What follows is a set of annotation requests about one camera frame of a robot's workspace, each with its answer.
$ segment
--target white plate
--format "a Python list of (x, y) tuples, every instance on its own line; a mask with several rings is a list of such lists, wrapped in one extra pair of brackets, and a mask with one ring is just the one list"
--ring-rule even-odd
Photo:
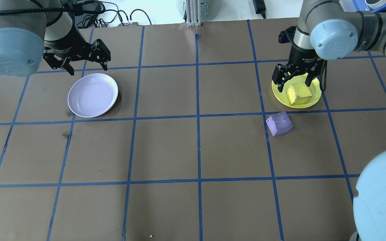
[(115, 103), (118, 87), (105, 74), (90, 74), (79, 79), (69, 90), (68, 106), (77, 116), (91, 118), (104, 114)]

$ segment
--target blue bin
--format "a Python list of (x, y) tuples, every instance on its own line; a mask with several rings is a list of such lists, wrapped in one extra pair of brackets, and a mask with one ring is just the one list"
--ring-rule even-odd
[(369, 6), (367, 6), (365, 0), (354, 0), (354, 4), (356, 5), (356, 8), (358, 11), (372, 11), (372, 12), (380, 12), (382, 10), (386, 9), (386, 4), (380, 6), (377, 9), (370, 9)]

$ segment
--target yellow foam block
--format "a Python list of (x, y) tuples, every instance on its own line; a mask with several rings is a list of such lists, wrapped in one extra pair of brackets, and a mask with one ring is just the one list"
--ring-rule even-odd
[(312, 93), (305, 83), (295, 83), (288, 88), (287, 97), (291, 105), (302, 105), (311, 99)]

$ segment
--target metal stand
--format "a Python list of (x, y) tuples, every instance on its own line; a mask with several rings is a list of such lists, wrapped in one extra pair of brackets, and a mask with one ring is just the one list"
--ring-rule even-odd
[(200, 0), (186, 0), (187, 26), (202, 26)]

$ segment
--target plate rim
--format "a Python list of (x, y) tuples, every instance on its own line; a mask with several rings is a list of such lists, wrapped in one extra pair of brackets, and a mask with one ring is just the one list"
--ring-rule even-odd
[[(98, 115), (91, 115), (91, 116), (84, 116), (84, 115), (81, 115), (81, 114), (78, 114), (76, 113), (73, 108), (71, 107), (70, 103), (69, 103), (69, 97), (71, 96), (72, 94), (72, 89), (74, 87), (76, 87), (76, 85), (79, 85), (79, 83), (81, 83), (82, 81), (84, 81), (86, 78), (90, 78), (91, 75), (101, 75), (101, 76), (104, 76), (105, 78), (108, 78), (108, 79), (102, 79), (101, 81), (105, 81), (107, 83), (109, 83), (112, 87), (112, 90), (113, 90), (113, 100), (111, 101), (110, 105), (108, 105), (108, 108), (105, 108), (103, 109), (103, 111), (100, 111)], [(76, 116), (79, 116), (79, 117), (83, 117), (83, 118), (93, 118), (93, 117), (97, 117), (97, 116), (100, 116), (100, 115), (103, 115), (105, 114), (106, 112), (108, 112), (112, 107), (113, 105), (115, 104), (116, 100), (118, 98), (118, 86), (117, 86), (117, 82), (115, 81), (114, 78), (112, 78), (111, 76), (107, 75), (107, 74), (103, 74), (103, 73), (92, 73), (92, 74), (89, 74), (89, 75), (86, 75), (80, 79), (78, 79), (73, 85), (72, 87), (69, 89), (69, 92), (68, 92), (68, 96), (67, 96), (67, 103), (68, 103), (68, 107), (69, 109), (72, 111), (72, 113), (74, 113)]]
[[(305, 81), (307, 75), (308, 75), (308, 74), (299, 75), (299, 76), (295, 76), (294, 78), (300, 77), (300, 78), (303, 79), (303, 81)], [(292, 82), (292, 80), (293, 80), (293, 79), (287, 81), (287, 82), (285, 83), (285, 85), (288, 84), (288, 83), (290, 83), (290, 82)], [(322, 92), (321, 89), (320, 89), (320, 81), (319, 81), (317, 78), (314, 78), (314, 79), (312, 80), (311, 86), (308, 87), (308, 88), (309, 88), (309, 90), (311, 90), (311, 88), (313, 88), (313, 90), (314, 90), (313, 96), (318, 96), (318, 97), (313, 98), (314, 100), (312, 100), (312, 101), (310, 101), (310, 102), (308, 102), (308, 103), (306, 103), (306, 104), (301, 104), (301, 105), (290, 105), (290, 104), (284, 103), (284, 102), (280, 99), (280, 97), (277, 96), (276, 91), (278, 92), (278, 94), (282, 94), (282, 93), (283, 93), (283, 94), (286, 95), (286, 93), (287, 93), (286, 89), (283, 90), (282, 93), (279, 93), (279, 91), (278, 91), (278, 86), (277, 86), (276, 84), (274, 84), (273, 81), (271, 81), (271, 88), (272, 88), (272, 92), (273, 92), (275, 98), (276, 98), (281, 104), (285, 105), (286, 107), (293, 108), (293, 109), (305, 109), (305, 108), (309, 108), (309, 107), (315, 105), (315, 104), (320, 100), (320, 98), (321, 98), (321, 96), (322, 96), (322, 94), (323, 94), (323, 92)]]

